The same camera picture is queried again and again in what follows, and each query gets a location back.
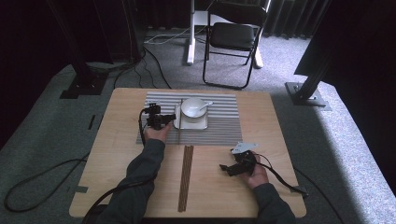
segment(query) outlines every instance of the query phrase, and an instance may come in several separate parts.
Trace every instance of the gray carpet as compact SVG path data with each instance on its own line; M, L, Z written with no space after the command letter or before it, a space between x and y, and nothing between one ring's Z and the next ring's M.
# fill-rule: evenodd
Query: gray carpet
M146 47L161 63L163 74L173 89L219 90L202 81L204 44L197 42L195 62L188 66L187 43L186 39L179 38ZM293 73L308 44L309 40L298 38L263 38L260 50L264 68L253 70L250 84L244 91L271 93L293 165L320 186L345 223L395 223L395 197L335 88L326 83L318 87L332 111L293 105L288 96L285 82L304 82L306 79ZM211 58L208 74L215 75L214 79L243 83L247 67L226 65L233 61L220 57ZM82 95L76 100L59 99L73 80L72 67L67 66L54 76L25 121L0 151L2 201L7 191L19 181L61 161L81 158L90 151L100 123L95 119L89 128L92 115L97 118L104 115L118 73L110 74L101 95ZM119 76L115 85L167 89L159 67L149 54L135 70ZM17 208L35 204L74 164L59 167L21 186L10 197L10 204ZM79 223L81 218L70 217L68 208L83 167L81 164L52 197L33 211L16 214L2 206L0 223ZM298 218L297 223L340 223L314 186L299 173L296 175L300 185L310 193L304 200L307 215Z

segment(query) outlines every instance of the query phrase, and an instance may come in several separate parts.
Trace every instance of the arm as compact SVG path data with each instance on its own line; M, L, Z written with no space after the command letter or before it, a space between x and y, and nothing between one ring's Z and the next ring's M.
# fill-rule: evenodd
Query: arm
M121 180L119 186L141 182L156 176L163 161L166 135L171 129L169 123L160 131L148 129L145 133L147 142L143 151L127 168L127 175ZM102 223L140 223L146 213L149 196L154 191L154 183L123 190L114 193L110 203L96 220Z
M256 160L260 162L260 157L256 156ZM296 222L289 205L279 197L274 186L269 183L267 173L262 166L256 164L253 175L244 173L240 177L253 190L256 196L259 206L258 224L289 224Z

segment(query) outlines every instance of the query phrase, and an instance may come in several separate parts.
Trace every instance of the chair leg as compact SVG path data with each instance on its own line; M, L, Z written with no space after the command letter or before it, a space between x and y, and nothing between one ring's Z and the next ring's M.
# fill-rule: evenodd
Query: chair leg
M204 71L202 73L202 80L204 81L204 83L207 84L206 79L205 79L205 74L206 74L206 61L209 60L209 46L208 46L208 42L206 40L206 44L205 44L205 55L204 55Z
M245 86L243 86L243 88L245 88L245 87L248 85L249 81L250 81L251 70L252 70L252 68L253 68L254 60L255 60L255 58L256 58L256 50L253 50L253 51L250 52L250 53L253 53L253 55L251 56L250 67L249 67L249 69L248 69L247 82L246 82Z
M244 65L247 65L247 64L248 64L248 60L249 60L250 57L251 57L251 52L252 52L252 51L253 51L253 50L251 50L251 51L248 53L247 60L245 61Z
M253 68L254 59L255 59L255 56L252 55L251 62L250 62L250 67L249 67L249 69L248 69L248 74L247 74L247 81L246 81L245 85L243 85L243 86L230 86L230 85L225 85L225 84L219 84L219 83L213 83L213 82L208 82L208 81L206 81L206 80L205 80L206 60L204 60L204 73L203 73L203 80L204 80L204 83L205 83L206 85L209 85L209 86L216 86L216 87L222 87L222 88L230 88L230 89L234 89L234 90L242 90L242 89L244 89L244 88L248 85L248 83L249 83L249 81L250 81L250 76L251 76L251 71L252 71L252 68Z

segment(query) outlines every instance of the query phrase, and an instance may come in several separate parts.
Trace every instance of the stand base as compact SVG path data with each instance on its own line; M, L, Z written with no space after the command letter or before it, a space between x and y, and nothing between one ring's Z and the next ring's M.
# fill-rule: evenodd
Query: stand base
M285 86L295 105L318 106L321 110L332 111L329 102L323 100L318 90L315 90L314 94L312 94L309 99L303 100L300 99L297 94L297 91L303 86L303 83L287 82Z
M188 65L192 65L194 63L194 54L195 54L195 38L192 38L189 44L189 55L187 56Z
M259 48L256 49L256 57L254 58L254 65L256 69L261 69L264 67L264 64L262 63L262 55L260 54Z
M95 79L89 86L78 85L78 76L75 76L67 91L63 91L60 99L77 99L80 95L100 95L105 86L108 73L95 74Z

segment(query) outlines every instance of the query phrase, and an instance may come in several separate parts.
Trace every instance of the gray sleeve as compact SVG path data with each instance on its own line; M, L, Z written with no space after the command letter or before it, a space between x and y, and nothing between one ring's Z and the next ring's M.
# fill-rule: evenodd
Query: gray sleeve
M289 205L279 197L274 185L262 184L253 192L259 205L258 224L296 223Z
M119 186L141 182L154 177L163 161L165 144L160 140L149 139L143 151L128 165L127 174ZM149 196L154 191L154 183L114 193L110 203L97 218L96 224L104 223L140 223L146 213Z

